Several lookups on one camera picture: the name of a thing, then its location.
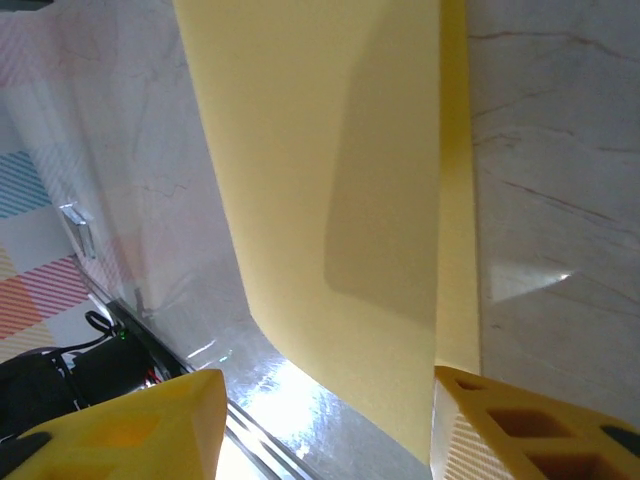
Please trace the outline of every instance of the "marble surface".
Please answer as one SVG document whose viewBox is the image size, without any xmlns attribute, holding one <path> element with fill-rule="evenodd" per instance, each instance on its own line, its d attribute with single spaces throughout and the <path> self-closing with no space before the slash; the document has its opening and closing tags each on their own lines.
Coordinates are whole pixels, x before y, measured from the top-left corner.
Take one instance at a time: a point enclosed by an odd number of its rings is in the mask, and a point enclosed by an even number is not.
<svg viewBox="0 0 640 480">
<path fill-rule="evenodd" d="M 636 425 L 638 18 L 468 2 L 484 372 Z M 171 2 L 3 13 L 0 46 L 0 95 L 54 204 L 91 218 L 98 283 L 323 477 L 425 478 L 251 319 Z"/>
<path fill-rule="evenodd" d="M 484 373 L 640 426 L 640 4 L 467 6 Z"/>
</svg>

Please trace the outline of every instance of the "yellow 3d-printed bracket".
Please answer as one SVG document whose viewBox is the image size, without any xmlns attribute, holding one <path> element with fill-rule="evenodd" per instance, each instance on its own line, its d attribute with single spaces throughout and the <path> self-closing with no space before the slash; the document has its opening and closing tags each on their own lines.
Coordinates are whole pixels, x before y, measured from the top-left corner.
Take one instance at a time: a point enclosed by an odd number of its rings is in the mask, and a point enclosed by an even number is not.
<svg viewBox="0 0 640 480">
<path fill-rule="evenodd" d="M 603 430 L 638 435 L 618 419 L 453 368 L 435 380 L 434 480 L 640 479 L 637 452 Z"/>
<path fill-rule="evenodd" d="M 6 478 L 213 479 L 226 416 L 222 372 L 191 373 L 38 425 L 53 438 Z"/>
</svg>

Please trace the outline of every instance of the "patterned wall panel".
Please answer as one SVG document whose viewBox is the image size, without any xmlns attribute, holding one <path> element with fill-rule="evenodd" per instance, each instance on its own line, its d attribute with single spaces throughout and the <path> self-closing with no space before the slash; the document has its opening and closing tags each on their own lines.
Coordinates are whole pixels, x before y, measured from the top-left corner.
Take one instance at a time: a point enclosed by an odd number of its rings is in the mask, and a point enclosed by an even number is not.
<svg viewBox="0 0 640 480">
<path fill-rule="evenodd" d="M 26 152 L 0 154 L 0 218 L 51 205 Z"/>
<path fill-rule="evenodd" d="M 40 347 L 95 337 L 82 312 L 92 308 L 73 249 L 24 150 L 0 143 L 0 361 Z"/>
</svg>

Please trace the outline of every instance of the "red striped pattern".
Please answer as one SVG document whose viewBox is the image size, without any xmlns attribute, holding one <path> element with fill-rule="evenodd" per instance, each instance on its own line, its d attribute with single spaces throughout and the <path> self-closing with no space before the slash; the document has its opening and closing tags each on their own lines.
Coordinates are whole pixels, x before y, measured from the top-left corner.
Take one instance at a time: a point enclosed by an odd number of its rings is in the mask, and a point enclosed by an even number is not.
<svg viewBox="0 0 640 480">
<path fill-rule="evenodd" d="M 35 325 L 43 320 L 19 276 L 0 282 L 0 338 Z"/>
<path fill-rule="evenodd" d="M 43 319 L 84 302 L 89 293 L 71 257 L 23 273 L 20 280 Z"/>
</svg>

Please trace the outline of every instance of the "rectangular hole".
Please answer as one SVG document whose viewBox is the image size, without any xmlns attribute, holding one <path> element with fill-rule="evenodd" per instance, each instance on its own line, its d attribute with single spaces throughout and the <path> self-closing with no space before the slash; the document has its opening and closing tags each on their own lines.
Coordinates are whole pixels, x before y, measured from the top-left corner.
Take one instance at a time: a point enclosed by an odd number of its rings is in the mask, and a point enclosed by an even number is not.
<svg viewBox="0 0 640 480">
<path fill-rule="evenodd" d="M 631 480 L 599 455 L 528 455 L 548 480 Z"/>
<path fill-rule="evenodd" d="M 458 386 L 464 390 L 484 390 L 482 385 L 476 385 L 471 382 L 467 382 L 466 380 L 458 380 L 456 379 L 456 383 Z"/>
<path fill-rule="evenodd" d="M 552 416 L 538 410 L 489 410 L 491 418 L 510 437 L 572 437 L 571 431 Z"/>
</svg>

